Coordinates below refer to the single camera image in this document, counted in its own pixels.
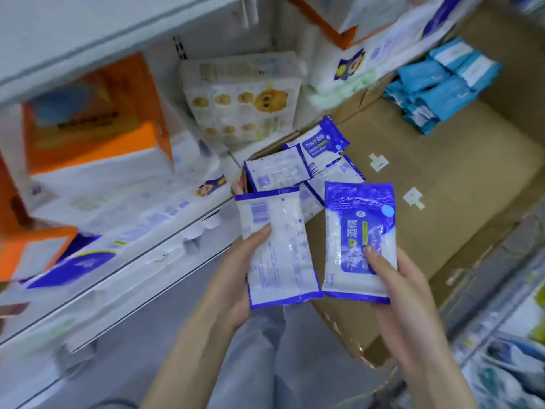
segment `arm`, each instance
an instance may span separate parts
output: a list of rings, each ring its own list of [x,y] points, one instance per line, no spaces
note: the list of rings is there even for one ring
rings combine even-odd
[[[426,277],[398,249],[399,272],[372,247],[365,255],[384,282],[391,305],[373,304],[383,339],[422,409],[477,409],[454,361]]]
[[[250,259],[270,232],[270,226],[265,226],[247,240],[239,238],[224,255],[148,390],[142,409],[206,408],[231,338],[250,314],[246,286]]]

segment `hand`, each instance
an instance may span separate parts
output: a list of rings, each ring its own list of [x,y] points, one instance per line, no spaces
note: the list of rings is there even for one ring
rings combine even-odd
[[[268,224],[245,240],[239,237],[223,255],[220,268],[208,283],[203,302],[224,317],[229,328],[236,330],[250,315],[246,275],[255,250],[270,234]]]
[[[399,247],[399,272],[368,245],[365,255],[384,282],[391,305],[375,304],[386,346],[407,375],[420,372],[430,359],[451,357],[448,342],[426,277]]]

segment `orange box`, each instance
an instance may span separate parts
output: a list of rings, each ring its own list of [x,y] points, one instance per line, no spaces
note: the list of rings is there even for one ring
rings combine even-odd
[[[60,196],[92,195],[174,172],[141,54],[25,103],[24,141],[29,174]]]
[[[50,227],[29,218],[0,157],[0,281],[49,270],[76,235],[76,227]]]

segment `person's left hand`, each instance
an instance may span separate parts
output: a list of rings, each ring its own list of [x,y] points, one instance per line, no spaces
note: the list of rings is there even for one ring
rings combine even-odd
[[[250,298],[246,275],[250,260],[271,234],[270,224],[246,240],[239,237],[223,255],[220,268],[208,283],[204,302],[226,319],[226,323],[239,328],[250,315]]]

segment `floor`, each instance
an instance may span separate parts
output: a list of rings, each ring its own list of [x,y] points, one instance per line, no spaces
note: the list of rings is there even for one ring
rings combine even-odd
[[[100,337],[89,365],[39,409],[87,409],[107,398],[138,405],[218,263],[212,261]],[[388,372],[352,360],[310,304],[290,306],[284,315],[286,330],[276,355],[276,374],[299,407],[367,407],[369,393]]]

